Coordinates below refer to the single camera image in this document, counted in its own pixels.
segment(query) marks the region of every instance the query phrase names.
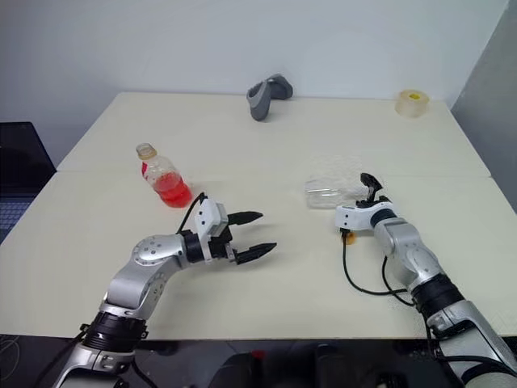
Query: tape roll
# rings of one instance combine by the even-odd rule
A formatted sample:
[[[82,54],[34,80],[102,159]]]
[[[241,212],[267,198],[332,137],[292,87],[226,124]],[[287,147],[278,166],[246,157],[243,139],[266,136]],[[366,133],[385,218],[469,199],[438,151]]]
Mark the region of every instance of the tape roll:
[[[429,97],[423,91],[401,91],[395,110],[404,117],[419,117],[427,110]]]

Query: plastic bottle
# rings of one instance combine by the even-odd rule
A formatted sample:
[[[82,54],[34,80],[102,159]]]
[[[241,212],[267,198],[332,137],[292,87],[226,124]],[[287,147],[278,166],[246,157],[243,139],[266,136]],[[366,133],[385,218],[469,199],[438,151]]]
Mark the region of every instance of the plastic bottle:
[[[192,199],[191,190],[172,162],[158,155],[149,143],[139,144],[137,153],[142,160],[142,176],[160,198],[171,208],[187,206]]]

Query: red liquid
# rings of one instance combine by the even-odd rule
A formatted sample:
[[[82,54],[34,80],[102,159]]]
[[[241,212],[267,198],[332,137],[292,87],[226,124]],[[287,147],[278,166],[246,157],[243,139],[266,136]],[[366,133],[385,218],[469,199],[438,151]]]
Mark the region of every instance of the red liquid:
[[[190,188],[183,182],[181,176],[170,172],[162,175],[154,184],[154,191],[171,208],[183,208],[192,199]]]

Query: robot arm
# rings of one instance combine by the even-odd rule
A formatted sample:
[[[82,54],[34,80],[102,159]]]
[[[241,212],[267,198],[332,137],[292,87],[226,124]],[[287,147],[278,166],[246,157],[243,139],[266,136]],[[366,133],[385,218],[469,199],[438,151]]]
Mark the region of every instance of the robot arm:
[[[92,373],[100,373],[95,378],[113,386],[115,375],[128,369],[136,346],[147,336],[146,321],[171,276],[201,261],[209,264],[215,259],[229,259],[237,265],[247,263],[276,246],[264,243],[240,253],[231,247],[229,226],[246,224],[261,216],[257,212],[226,214],[222,204],[205,197],[195,215],[198,233],[184,230],[141,240],[133,248],[129,262],[111,280],[97,316],[54,386],[77,386],[81,381],[91,384]]]
[[[464,299],[435,254],[423,244],[416,228],[397,217],[388,198],[380,196],[375,200],[376,192],[382,188],[378,181],[364,173],[361,181],[370,189],[368,198],[358,201],[355,207],[337,207],[336,226],[373,230],[388,257],[388,268],[410,293],[439,340],[444,359],[464,384],[469,388],[517,386],[517,378],[508,374],[509,370],[517,373],[517,360],[506,343],[476,306]],[[472,361],[476,357],[497,361],[506,368]]]

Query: table surface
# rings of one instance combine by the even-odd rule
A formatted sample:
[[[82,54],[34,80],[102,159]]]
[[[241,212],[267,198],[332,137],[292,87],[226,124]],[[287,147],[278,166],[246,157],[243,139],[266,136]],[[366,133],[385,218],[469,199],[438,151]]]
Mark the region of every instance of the table surface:
[[[273,101],[254,121],[241,95],[122,93],[57,168],[138,171],[135,146],[153,144],[188,179],[264,171],[295,175],[490,176],[445,104],[418,119],[393,101]]]
[[[501,335],[517,335],[517,219],[491,178],[385,175],[385,194],[413,222],[462,293]],[[416,310],[357,293],[345,280],[332,210],[309,210],[295,175],[193,181],[229,212],[265,217],[234,227],[239,249],[277,242],[262,259],[174,275],[149,320],[150,339],[415,338]],[[133,246],[174,233],[166,207],[133,172],[58,172],[0,246],[0,332],[72,336],[95,316]],[[383,289],[370,234],[348,251],[351,275]]]

